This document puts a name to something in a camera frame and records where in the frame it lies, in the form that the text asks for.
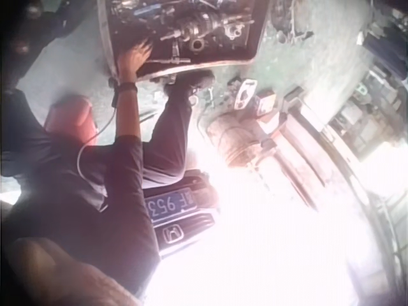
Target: concrete floor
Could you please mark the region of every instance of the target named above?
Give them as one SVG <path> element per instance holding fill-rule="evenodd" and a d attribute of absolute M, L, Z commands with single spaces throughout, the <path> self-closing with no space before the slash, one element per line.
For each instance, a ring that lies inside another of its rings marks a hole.
<path fill-rule="evenodd" d="M 47 9 L 54 10 L 59 0 L 44 2 Z M 301 85 L 309 93 L 306 103 L 323 124 L 340 109 L 371 63 L 370 56 L 356 44 L 358 32 L 370 17 L 368 1 L 301 2 L 303 27 L 313 30 L 315 35 L 295 46 L 280 45 L 268 22 L 262 46 L 251 65 L 214 68 L 215 97 L 223 94 L 230 78 L 240 75 L 257 79 L 259 90 L 272 88 L 279 95 L 287 93 L 294 85 Z M 95 120 L 101 127 L 113 112 L 110 107 L 113 92 L 100 68 L 102 62 L 98 18 L 93 12 L 74 33 L 55 40 L 44 49 L 18 87 L 25 92 L 41 123 L 45 121 L 49 106 L 63 90 L 75 89 L 88 95 L 94 105 Z M 141 113 L 165 104 L 158 85 L 142 82 L 138 87 Z M 224 111 L 220 101 L 215 99 L 213 112 Z M 154 120 L 143 125 L 145 140 L 153 126 Z M 112 142 L 114 131 L 112 123 L 98 143 Z M 3 192 L 16 188 L 16 184 L 3 180 Z"/>

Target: wristwatch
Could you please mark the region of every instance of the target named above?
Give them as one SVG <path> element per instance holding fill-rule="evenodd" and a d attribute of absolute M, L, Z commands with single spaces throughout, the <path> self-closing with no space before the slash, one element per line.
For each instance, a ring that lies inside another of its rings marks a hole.
<path fill-rule="evenodd" d="M 117 93 L 120 94 L 121 92 L 124 91 L 136 91 L 136 93 L 138 92 L 138 88 L 136 87 L 135 83 L 132 82 L 125 82 L 125 83 L 121 83 L 118 88 L 117 88 Z"/>
<path fill-rule="evenodd" d="M 114 91 L 115 94 L 113 95 L 113 99 L 112 99 L 112 107 L 116 108 L 117 100 L 119 99 L 119 94 L 121 92 L 124 92 L 124 91 L 136 91 L 136 93 L 137 93 L 138 88 L 136 87 L 136 84 L 133 83 L 133 82 L 124 82 L 124 83 L 121 83 L 119 85 L 117 83 L 117 81 L 114 80 L 113 91 Z"/>

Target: blue license plate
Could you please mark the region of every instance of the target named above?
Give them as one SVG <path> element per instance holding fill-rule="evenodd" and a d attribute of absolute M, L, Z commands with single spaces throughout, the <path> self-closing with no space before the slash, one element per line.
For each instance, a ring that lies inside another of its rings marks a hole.
<path fill-rule="evenodd" d="M 145 199 L 152 221 L 166 219 L 197 207 L 190 188 Z"/>

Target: cable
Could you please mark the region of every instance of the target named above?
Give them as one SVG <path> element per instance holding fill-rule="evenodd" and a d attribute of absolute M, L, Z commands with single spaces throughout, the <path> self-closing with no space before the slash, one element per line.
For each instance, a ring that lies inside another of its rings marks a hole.
<path fill-rule="evenodd" d="M 85 175 L 82 173 L 82 171 L 81 171 L 81 167 L 80 167 L 81 155 L 82 155 L 82 152 L 84 151 L 84 149 L 86 148 L 87 144 L 88 144 L 89 142 L 93 141 L 93 139 L 95 139 L 96 137 L 98 137 L 100 134 L 102 134 L 102 133 L 107 129 L 107 127 L 108 127 L 108 126 L 111 124 L 111 122 L 113 121 L 113 118 L 115 118 L 115 114 L 116 114 L 116 108 L 115 108 L 115 110 L 113 111 L 113 114 L 112 114 L 112 116 L 110 117 L 108 123 L 106 123 L 105 126 L 104 126 L 99 132 L 97 132 L 94 136 L 92 136 L 91 138 L 89 138 L 89 139 L 84 143 L 84 145 L 83 145 L 83 146 L 81 147 L 81 149 L 79 150 L 78 156 L 76 157 L 76 161 L 77 161 L 77 162 L 76 162 L 76 169 L 78 170 L 79 176 L 82 177 L 84 180 L 86 180 L 93 188 L 95 188 L 95 187 L 94 187 L 94 183 L 92 183 L 90 180 L 88 180 L 88 179 L 85 177 Z"/>

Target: dark shirt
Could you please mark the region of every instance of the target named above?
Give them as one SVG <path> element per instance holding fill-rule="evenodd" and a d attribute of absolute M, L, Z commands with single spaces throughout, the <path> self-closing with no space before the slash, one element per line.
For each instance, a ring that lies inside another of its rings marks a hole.
<path fill-rule="evenodd" d="M 106 210 L 99 212 L 80 194 L 70 192 L 67 184 L 75 186 L 78 177 L 67 182 L 66 173 L 60 178 L 53 174 L 46 192 L 25 197 L 13 207 L 2 224 L 2 247 L 23 237 L 49 238 L 141 296 L 159 263 L 143 199 L 142 144 L 137 137 L 121 136 L 112 147 L 105 175 Z"/>

